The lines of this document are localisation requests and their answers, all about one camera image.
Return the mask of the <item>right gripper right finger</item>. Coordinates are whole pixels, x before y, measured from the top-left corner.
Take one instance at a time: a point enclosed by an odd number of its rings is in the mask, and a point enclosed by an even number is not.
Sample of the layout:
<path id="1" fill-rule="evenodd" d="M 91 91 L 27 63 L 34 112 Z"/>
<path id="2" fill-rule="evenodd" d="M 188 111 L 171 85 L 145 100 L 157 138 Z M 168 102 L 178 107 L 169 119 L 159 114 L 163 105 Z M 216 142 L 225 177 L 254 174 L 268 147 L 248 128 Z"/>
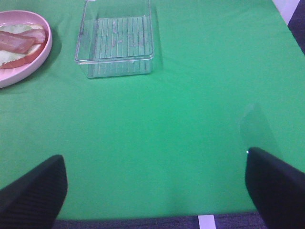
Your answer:
<path id="1" fill-rule="evenodd" d="M 245 185 L 269 229 L 305 227 L 305 174 L 258 148 L 247 150 Z"/>

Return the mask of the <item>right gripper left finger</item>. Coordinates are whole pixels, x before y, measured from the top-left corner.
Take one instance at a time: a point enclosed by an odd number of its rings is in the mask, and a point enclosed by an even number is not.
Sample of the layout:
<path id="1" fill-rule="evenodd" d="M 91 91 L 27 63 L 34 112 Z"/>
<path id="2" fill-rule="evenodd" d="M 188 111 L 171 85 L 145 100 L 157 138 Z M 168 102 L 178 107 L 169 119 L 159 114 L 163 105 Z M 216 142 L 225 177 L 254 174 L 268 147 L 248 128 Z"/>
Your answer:
<path id="1" fill-rule="evenodd" d="M 2 229 L 50 229 L 68 191 L 64 158 L 54 155 L 0 191 Z"/>

